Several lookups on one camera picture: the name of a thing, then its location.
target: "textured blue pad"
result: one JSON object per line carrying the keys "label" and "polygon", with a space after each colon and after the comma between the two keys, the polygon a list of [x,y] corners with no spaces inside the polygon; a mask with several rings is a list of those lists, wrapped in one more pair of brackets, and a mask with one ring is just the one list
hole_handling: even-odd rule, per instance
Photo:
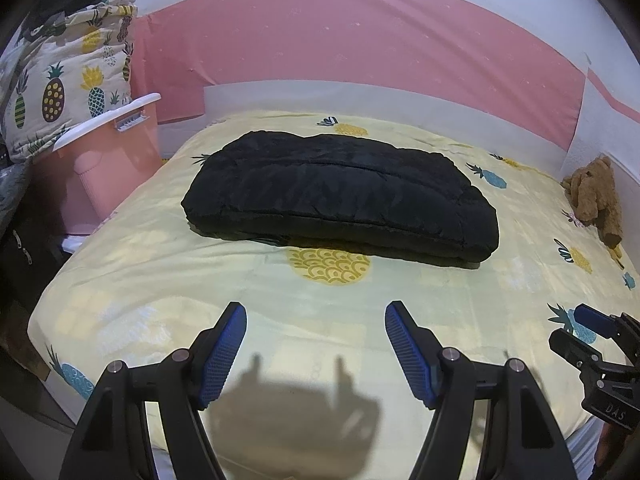
{"label": "textured blue pad", "polygon": [[433,409],[436,395],[431,387],[431,369],[393,303],[385,311],[385,329],[414,397],[421,400],[427,408]]}
{"label": "textured blue pad", "polygon": [[613,319],[584,303],[575,307],[574,319],[606,339],[616,335],[616,323]]}
{"label": "textured blue pad", "polygon": [[220,396],[245,332],[246,310],[238,304],[202,369],[202,387],[198,396],[202,406],[207,406]]}

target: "silver bolt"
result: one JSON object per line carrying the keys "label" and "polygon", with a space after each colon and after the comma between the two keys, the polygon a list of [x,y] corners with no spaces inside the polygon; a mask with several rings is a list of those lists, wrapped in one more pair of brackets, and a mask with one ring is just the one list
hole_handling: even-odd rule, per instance
{"label": "silver bolt", "polygon": [[180,348],[171,354],[171,359],[180,363],[186,361],[189,358],[189,351],[186,348]]}
{"label": "silver bolt", "polygon": [[122,370],[122,361],[111,361],[107,365],[107,371],[112,374],[119,372],[120,370]]}
{"label": "silver bolt", "polygon": [[449,346],[442,350],[442,357],[447,361],[457,361],[460,359],[460,352],[456,348]]}
{"label": "silver bolt", "polygon": [[525,366],[520,359],[509,359],[509,368],[514,372],[521,372],[524,370]]}

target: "pink plastic storage box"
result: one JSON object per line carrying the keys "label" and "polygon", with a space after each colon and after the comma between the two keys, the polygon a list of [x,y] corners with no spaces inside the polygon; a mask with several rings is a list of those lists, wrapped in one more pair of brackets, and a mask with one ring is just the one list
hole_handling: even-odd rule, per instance
{"label": "pink plastic storage box", "polygon": [[149,94],[78,124],[36,157],[34,188],[60,233],[91,234],[162,166],[158,99]]}

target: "teddy bear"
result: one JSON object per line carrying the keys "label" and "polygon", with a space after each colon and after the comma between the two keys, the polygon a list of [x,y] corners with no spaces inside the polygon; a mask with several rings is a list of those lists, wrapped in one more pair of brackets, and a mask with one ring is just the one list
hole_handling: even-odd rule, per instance
{"label": "teddy bear", "polygon": [[622,240],[622,211],[610,158],[600,156],[578,168],[564,178],[562,187],[570,197],[575,217],[585,225],[595,225],[600,240],[608,248],[616,248]]}

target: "bed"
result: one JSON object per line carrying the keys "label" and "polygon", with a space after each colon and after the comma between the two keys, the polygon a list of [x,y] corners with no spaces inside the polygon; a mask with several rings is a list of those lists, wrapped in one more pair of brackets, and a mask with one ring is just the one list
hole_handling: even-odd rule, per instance
{"label": "bed", "polygon": [[[222,396],[203,413],[221,466],[234,479],[406,479],[432,413],[412,397],[385,334],[387,304],[469,358],[523,359],[565,436],[589,416],[577,373],[548,348],[558,327],[622,360],[577,324],[573,309],[640,316],[638,274],[621,269],[572,215],[561,186],[500,153],[403,124],[327,114],[252,112],[196,134],[126,199],[44,292],[30,338],[88,397],[114,359],[158,362],[241,302],[248,329]],[[496,208],[500,246],[478,268],[438,266],[335,249],[203,237],[180,201],[199,157],[251,130],[366,136],[441,152]],[[478,402],[463,468],[475,476],[486,405]],[[166,447],[148,405],[152,444]]]}

